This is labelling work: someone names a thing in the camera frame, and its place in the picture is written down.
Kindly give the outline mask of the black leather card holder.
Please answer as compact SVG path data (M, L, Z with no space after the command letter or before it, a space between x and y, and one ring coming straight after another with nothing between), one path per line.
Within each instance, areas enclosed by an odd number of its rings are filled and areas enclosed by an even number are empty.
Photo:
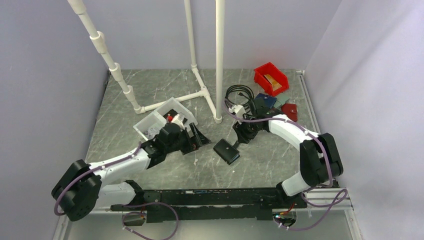
M221 157L228 165L234 163L239 157L240 152L238 149L232 147L233 144L230 144L227 140L221 139L213 147L213 150Z

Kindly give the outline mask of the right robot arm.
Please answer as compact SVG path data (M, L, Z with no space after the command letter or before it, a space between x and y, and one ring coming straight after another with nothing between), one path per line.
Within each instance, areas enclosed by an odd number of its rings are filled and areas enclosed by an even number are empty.
M275 108L254 103L247 114L242 105L224 101L227 113L237 122L233 129L239 144L248 144L260 131L278 136L299 151L299 170L278 184L282 190L275 194L276 203L287 208L295 195L317 187L331 188L333 179L340 176L343 165L334 137L329 133L310 131Z

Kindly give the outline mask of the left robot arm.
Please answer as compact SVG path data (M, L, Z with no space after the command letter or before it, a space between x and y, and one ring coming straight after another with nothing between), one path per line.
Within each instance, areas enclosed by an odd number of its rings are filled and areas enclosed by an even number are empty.
M55 199L54 214L78 221L95 208L101 190L111 182L126 174L152 168L170 153L186 155L211 143L193 123L189 127L190 132L175 123L166 123L153 139L139 143L123 155L90 164L82 159L73 162L51 191Z

